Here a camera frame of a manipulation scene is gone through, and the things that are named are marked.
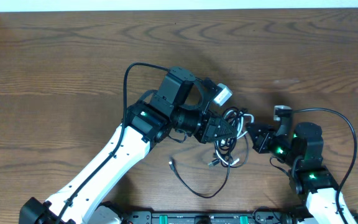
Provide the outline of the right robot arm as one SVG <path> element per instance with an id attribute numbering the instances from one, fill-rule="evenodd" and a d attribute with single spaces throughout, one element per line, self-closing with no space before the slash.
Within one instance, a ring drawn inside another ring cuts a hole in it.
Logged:
<path id="1" fill-rule="evenodd" d="M 246 130 L 259 154 L 271 153 L 290 167 L 282 171 L 302 204 L 282 217 L 282 223 L 358 223 L 358 213 L 348 209 L 343 194 L 336 199 L 339 184 L 323 165 L 320 126 L 298 123 L 292 138 L 267 124 L 251 123 Z"/>

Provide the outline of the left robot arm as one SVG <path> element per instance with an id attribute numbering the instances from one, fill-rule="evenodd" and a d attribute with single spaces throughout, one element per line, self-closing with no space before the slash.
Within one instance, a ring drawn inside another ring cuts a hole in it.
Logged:
<path id="1" fill-rule="evenodd" d="M 232 91 L 209 78 L 200 80 L 181 67 L 165 68 L 159 89 L 146 91 L 124 106 L 122 123 L 95 158 L 66 186 L 44 202 L 30 198 L 19 223 L 89 223 L 125 173 L 146 157 L 172 130 L 201 144 L 234 138 L 233 128 L 210 105 L 222 106 Z"/>

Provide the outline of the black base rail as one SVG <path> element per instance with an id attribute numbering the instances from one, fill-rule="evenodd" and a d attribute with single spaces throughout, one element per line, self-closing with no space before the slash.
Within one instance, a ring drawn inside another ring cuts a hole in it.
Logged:
<path id="1" fill-rule="evenodd" d="M 214 213 L 214 212 L 150 212 L 134 211 L 123 218 L 125 224 L 292 224 L 292 217 L 286 213 L 267 209 L 254 212 Z"/>

